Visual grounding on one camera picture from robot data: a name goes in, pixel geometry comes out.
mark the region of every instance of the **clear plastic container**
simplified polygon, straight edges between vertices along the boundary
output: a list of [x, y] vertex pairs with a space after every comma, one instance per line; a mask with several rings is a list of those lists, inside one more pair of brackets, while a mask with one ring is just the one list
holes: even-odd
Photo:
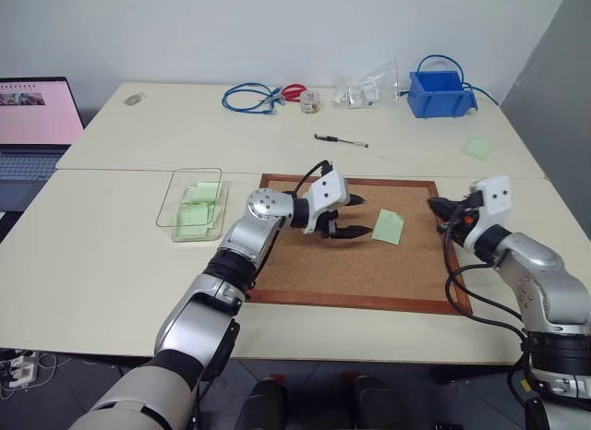
[[220, 237], [228, 188], [221, 169], [172, 172], [156, 224], [173, 241], [212, 241]]

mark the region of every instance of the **floor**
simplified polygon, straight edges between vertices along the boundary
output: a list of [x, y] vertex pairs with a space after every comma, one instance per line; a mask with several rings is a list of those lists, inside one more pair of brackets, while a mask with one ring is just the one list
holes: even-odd
[[[289, 430], [351, 428], [344, 403], [347, 386], [356, 374], [386, 381], [398, 392], [419, 429], [433, 428], [435, 421], [462, 424], [465, 430], [525, 428], [523, 410], [507, 389], [505, 375], [438, 386], [431, 381], [429, 369], [422, 364], [233, 359], [201, 404], [201, 430], [234, 428], [250, 390], [259, 379], [271, 375], [283, 375], [289, 391]], [[0, 400], [0, 430], [68, 428], [125, 371], [114, 365], [71, 360], [57, 368], [47, 384]], [[49, 372], [40, 370], [37, 382], [47, 379]]]

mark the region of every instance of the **pen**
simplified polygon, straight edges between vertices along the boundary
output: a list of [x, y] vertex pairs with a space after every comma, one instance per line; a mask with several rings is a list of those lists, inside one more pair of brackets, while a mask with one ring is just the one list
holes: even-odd
[[354, 146], [365, 147], [365, 148], [369, 147], [369, 144], [366, 144], [365, 142], [347, 141], [346, 139], [340, 139], [339, 137], [321, 137], [317, 133], [314, 134], [314, 138], [319, 139], [320, 141], [345, 142], [346, 144], [352, 144]]

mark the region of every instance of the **red scissors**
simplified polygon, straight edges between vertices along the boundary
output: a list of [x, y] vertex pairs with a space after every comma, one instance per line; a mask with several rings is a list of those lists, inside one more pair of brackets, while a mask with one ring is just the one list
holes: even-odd
[[286, 101], [299, 102], [299, 95], [306, 90], [308, 89], [303, 84], [290, 84], [281, 90], [281, 94]]

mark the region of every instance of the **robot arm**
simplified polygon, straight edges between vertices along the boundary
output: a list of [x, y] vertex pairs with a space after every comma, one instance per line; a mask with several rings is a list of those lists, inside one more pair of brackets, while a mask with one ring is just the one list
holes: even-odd
[[515, 294], [525, 374], [542, 398], [526, 403], [528, 429], [591, 429], [591, 296], [556, 252], [502, 227], [511, 208], [508, 178], [475, 183], [464, 201], [431, 198], [429, 205], [452, 224], [452, 239], [493, 264]]
[[337, 238], [365, 234], [365, 227], [339, 229], [334, 222], [337, 208], [361, 202], [349, 195], [346, 180], [327, 161], [322, 177], [301, 198], [269, 188], [253, 192], [244, 216], [164, 321], [155, 356], [123, 376], [71, 428], [185, 430], [199, 400], [199, 382], [213, 380], [225, 368], [240, 330], [234, 316], [279, 232], [292, 226]]

